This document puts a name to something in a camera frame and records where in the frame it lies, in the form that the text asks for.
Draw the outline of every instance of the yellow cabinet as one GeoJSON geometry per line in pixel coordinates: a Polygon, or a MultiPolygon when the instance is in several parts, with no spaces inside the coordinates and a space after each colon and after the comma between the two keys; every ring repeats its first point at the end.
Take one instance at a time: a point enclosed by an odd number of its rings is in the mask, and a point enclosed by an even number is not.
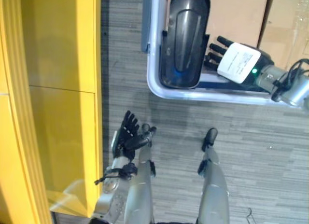
{"type": "Polygon", "coordinates": [[[0,0],[0,223],[90,216],[100,195],[101,0],[0,0]]]}
{"type": "Polygon", "coordinates": [[[51,211],[89,216],[97,200],[94,94],[30,87],[51,211]]]}
{"type": "Polygon", "coordinates": [[[95,93],[96,0],[21,0],[30,85],[95,93]]]}

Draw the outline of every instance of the silver metal leg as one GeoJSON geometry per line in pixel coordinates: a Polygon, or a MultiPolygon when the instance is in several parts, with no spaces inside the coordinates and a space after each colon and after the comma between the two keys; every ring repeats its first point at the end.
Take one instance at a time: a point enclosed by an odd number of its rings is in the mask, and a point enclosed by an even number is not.
{"type": "Polygon", "coordinates": [[[148,224],[153,221],[150,160],[150,146],[147,145],[140,150],[138,174],[130,182],[126,200],[125,224],[148,224]]]}
{"type": "Polygon", "coordinates": [[[211,147],[206,149],[204,160],[203,195],[198,213],[198,224],[228,224],[228,192],[224,174],[219,166],[217,153],[211,147]]]}

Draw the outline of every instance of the gray carpet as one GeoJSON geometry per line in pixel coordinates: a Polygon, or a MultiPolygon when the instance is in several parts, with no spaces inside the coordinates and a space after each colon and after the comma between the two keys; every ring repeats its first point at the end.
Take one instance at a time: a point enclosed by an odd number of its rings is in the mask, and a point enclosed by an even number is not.
{"type": "MultiPolygon", "coordinates": [[[[104,163],[112,160],[108,144],[126,110],[157,126],[155,220],[195,222],[203,184],[197,175],[200,147],[214,126],[219,130],[215,149],[230,193],[231,223],[246,224],[250,207],[258,224],[307,224],[308,116],[289,108],[156,97],[148,89],[147,57],[140,51],[142,0],[102,0],[102,6],[104,163]]],[[[60,224],[87,223],[57,217],[60,224]]]]}

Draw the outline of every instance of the white label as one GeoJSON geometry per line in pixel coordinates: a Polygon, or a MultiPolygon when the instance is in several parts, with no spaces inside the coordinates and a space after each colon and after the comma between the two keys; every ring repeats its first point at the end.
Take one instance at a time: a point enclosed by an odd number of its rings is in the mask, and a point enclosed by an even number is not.
{"type": "Polygon", "coordinates": [[[260,56],[261,53],[255,49],[233,43],[223,55],[218,74],[238,84],[243,83],[260,56]]]}

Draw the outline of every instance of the black cable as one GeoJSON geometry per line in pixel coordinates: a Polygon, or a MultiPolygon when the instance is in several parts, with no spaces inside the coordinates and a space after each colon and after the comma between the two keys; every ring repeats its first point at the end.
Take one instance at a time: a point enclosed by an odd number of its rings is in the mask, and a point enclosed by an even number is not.
{"type": "Polygon", "coordinates": [[[129,179],[132,177],[132,174],[137,174],[137,167],[133,163],[128,163],[122,168],[112,168],[107,170],[103,177],[95,181],[95,185],[98,185],[100,182],[105,181],[106,178],[120,178],[120,179],[129,179]],[[117,176],[108,176],[108,174],[117,172],[117,176]]]}
{"type": "Polygon", "coordinates": [[[290,68],[290,70],[289,70],[289,72],[288,72],[288,75],[287,75],[287,81],[286,81],[286,85],[285,85],[285,89],[286,90],[288,90],[288,89],[290,89],[291,87],[292,87],[292,84],[293,84],[293,81],[294,81],[294,79],[295,78],[297,78],[297,76],[299,75],[299,72],[300,72],[300,70],[301,70],[301,66],[302,66],[302,64],[303,63],[307,63],[308,65],[309,65],[309,59],[308,58],[303,58],[303,59],[300,59],[300,60],[298,60],[297,62],[295,62],[292,66],[291,66],[291,68],[290,68]],[[294,78],[293,78],[293,80],[292,80],[292,75],[293,75],[293,72],[294,71],[296,71],[295,72],[295,76],[294,76],[294,78]]]}
{"type": "Polygon", "coordinates": [[[253,217],[253,214],[252,214],[252,209],[249,207],[248,210],[249,210],[249,214],[248,214],[247,217],[246,217],[248,224],[250,224],[250,221],[249,221],[249,217],[250,217],[250,216],[252,217],[252,220],[253,220],[254,223],[256,224],[256,221],[255,221],[255,219],[254,219],[254,217],[253,217]]]}

